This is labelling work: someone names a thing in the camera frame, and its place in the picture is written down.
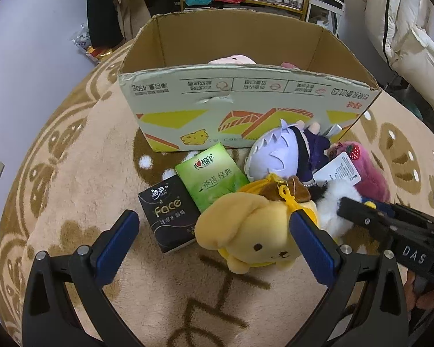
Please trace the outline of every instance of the yellow plush dog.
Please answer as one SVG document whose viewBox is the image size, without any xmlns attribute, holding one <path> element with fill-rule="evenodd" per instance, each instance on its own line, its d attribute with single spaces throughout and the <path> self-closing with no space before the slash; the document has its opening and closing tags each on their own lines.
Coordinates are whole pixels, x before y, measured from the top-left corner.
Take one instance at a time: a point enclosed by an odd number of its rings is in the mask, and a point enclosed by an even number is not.
<svg viewBox="0 0 434 347">
<path fill-rule="evenodd" d="M 280 269 L 290 268 L 300 256 L 289 232 L 291 213 L 303 209 L 317 223 L 316 206 L 301 187 L 299 181 L 293 179 L 291 184 L 270 174 L 220 197 L 199 217 L 196 241 L 206 249 L 218 250 L 229 270 L 237 274 L 272 263 Z M 296 201 L 297 189 L 308 194 L 308 200 L 303 198 L 306 202 Z"/>
</svg>

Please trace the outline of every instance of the hanging clothes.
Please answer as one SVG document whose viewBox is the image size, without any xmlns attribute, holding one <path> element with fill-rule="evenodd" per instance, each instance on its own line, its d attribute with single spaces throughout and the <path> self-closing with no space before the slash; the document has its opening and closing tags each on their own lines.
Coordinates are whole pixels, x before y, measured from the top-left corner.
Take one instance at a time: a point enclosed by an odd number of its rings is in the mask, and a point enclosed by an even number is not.
<svg viewBox="0 0 434 347">
<path fill-rule="evenodd" d="M 116 0 L 117 19 L 125 40 L 135 38 L 151 18 L 145 0 Z"/>
<path fill-rule="evenodd" d="M 113 48 L 124 39 L 114 0 L 87 0 L 87 19 L 93 48 Z"/>
</svg>

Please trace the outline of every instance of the pink strawberry plush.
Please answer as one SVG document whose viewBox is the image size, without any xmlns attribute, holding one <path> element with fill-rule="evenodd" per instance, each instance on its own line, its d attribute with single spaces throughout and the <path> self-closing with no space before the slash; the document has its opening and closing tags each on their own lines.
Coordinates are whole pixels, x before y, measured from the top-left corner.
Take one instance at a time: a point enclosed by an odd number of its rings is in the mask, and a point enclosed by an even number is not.
<svg viewBox="0 0 434 347">
<path fill-rule="evenodd" d="M 376 201 L 389 202 L 391 194 L 387 181 L 374 166 L 368 151 L 358 142 L 339 142 L 331 149 L 330 158 L 333 159 L 342 152 L 347 153 L 360 174 L 361 181 L 355 185 L 357 192 Z"/>
</svg>

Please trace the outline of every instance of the white fluffy plush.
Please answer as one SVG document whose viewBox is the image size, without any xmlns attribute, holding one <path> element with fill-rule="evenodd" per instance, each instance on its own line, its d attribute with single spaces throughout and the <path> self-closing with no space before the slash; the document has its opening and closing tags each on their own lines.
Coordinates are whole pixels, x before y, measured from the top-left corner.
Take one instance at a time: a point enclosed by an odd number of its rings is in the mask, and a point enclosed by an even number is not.
<svg viewBox="0 0 434 347">
<path fill-rule="evenodd" d="M 344 236 L 354 225 L 337 214 L 339 201 L 343 197 L 361 202 L 360 194 L 345 180 L 329 182 L 323 198 L 317 202 L 318 227 L 324 229 L 334 239 Z"/>
</svg>

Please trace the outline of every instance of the cartoon bear print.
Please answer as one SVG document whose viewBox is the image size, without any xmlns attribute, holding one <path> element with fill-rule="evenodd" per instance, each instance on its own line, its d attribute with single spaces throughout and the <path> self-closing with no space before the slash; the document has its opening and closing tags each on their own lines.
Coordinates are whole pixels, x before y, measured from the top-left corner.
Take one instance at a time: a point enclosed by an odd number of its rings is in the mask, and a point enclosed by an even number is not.
<svg viewBox="0 0 434 347">
<path fill-rule="evenodd" d="M 205 129 L 197 130 L 196 132 L 188 133 L 180 137 L 185 145 L 203 145 L 208 138 L 209 135 Z"/>
</svg>

